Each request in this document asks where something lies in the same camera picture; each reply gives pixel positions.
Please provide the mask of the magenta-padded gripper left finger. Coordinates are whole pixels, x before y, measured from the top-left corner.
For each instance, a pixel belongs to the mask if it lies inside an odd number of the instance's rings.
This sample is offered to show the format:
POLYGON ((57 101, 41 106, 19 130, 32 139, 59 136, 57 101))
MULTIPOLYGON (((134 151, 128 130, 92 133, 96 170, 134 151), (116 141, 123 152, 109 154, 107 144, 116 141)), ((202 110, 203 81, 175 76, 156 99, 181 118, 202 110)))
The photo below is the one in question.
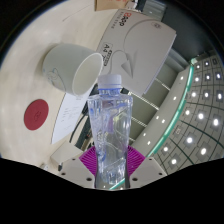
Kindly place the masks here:
POLYGON ((59 177, 84 188, 95 188, 97 156, 95 147, 89 148, 79 158, 66 161, 59 177))

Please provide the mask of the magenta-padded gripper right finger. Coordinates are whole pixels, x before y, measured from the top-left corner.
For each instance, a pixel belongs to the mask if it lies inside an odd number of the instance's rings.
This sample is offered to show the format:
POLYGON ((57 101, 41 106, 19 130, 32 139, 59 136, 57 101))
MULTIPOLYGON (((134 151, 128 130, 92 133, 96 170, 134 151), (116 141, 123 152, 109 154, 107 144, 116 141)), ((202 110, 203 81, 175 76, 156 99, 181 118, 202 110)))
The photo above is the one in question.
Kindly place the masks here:
POLYGON ((135 148, 129 146, 126 159, 126 188, 140 188, 166 176, 153 157, 144 157, 135 148))

